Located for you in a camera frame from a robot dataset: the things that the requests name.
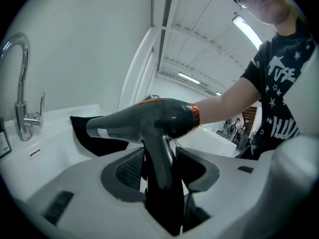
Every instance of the black towel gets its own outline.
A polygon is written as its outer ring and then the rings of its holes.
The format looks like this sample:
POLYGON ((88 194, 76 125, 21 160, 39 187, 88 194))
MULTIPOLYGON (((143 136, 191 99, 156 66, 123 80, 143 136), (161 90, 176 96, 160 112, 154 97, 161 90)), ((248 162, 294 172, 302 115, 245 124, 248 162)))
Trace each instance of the black towel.
POLYGON ((95 138, 88 135, 88 133, 86 132, 86 124, 90 119, 94 118, 96 117, 70 117, 76 138, 78 138, 82 146, 99 157, 117 151, 125 150, 129 144, 126 141, 95 138))

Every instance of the neck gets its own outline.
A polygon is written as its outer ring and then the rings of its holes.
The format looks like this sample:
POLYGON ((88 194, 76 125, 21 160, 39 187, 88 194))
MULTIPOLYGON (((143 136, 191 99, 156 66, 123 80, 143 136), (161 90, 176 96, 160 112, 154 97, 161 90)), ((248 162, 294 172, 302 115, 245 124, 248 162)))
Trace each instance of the neck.
POLYGON ((296 21, 298 16, 293 10, 290 11, 288 17, 281 23, 274 25, 279 35, 288 36, 296 32, 296 21))

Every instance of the ceiling light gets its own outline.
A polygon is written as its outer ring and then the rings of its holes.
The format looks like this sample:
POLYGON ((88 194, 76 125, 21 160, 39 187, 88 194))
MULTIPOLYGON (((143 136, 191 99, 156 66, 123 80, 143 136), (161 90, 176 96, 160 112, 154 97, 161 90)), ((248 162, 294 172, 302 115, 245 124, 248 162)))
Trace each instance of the ceiling light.
POLYGON ((256 32, 251 28, 250 25, 241 17, 241 16, 236 16, 233 19, 233 23, 241 30, 243 33, 251 40, 251 42, 255 45, 257 50, 259 49, 260 44, 263 42, 261 39, 258 37, 256 32))
POLYGON ((192 81, 192 82, 195 82, 195 83, 197 83, 197 84, 200 83, 199 81, 194 80, 193 78, 188 77, 188 76, 186 76, 186 75, 184 75, 184 74, 178 73, 178 75, 181 76, 181 77, 183 77, 183 78, 185 78, 185 79, 188 79, 188 80, 190 80, 190 81, 192 81))

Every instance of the white ceiling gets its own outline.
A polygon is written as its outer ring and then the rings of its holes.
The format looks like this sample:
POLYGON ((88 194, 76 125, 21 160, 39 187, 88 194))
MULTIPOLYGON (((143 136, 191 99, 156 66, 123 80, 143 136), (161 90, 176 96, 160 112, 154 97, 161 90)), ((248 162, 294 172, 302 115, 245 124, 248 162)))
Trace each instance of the white ceiling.
POLYGON ((178 79, 181 72, 200 81, 207 92, 225 92, 257 52, 233 24, 235 13, 263 42, 275 34, 233 0, 172 0, 159 73, 178 79))

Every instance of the chrome faucet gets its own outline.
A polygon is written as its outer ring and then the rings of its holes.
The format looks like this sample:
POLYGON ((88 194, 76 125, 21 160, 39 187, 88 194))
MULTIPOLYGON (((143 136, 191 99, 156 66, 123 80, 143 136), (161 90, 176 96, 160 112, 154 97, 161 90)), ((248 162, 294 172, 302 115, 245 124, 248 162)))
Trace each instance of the chrome faucet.
POLYGON ((23 33, 15 34, 10 37, 0 49, 0 68, 3 63, 3 60, 7 53, 15 45, 20 45, 22 47, 23 56, 22 64, 20 71, 20 78, 18 83, 18 97, 17 102, 14 104, 15 116, 18 126, 18 134, 22 141, 28 141, 32 137, 31 127, 43 127, 43 107, 44 107, 44 98, 45 92, 42 93, 41 103, 40 103, 40 112, 34 114, 28 114, 26 110, 26 101, 23 100, 24 95, 24 83, 26 78, 26 72, 30 60, 30 43, 28 38, 23 33))

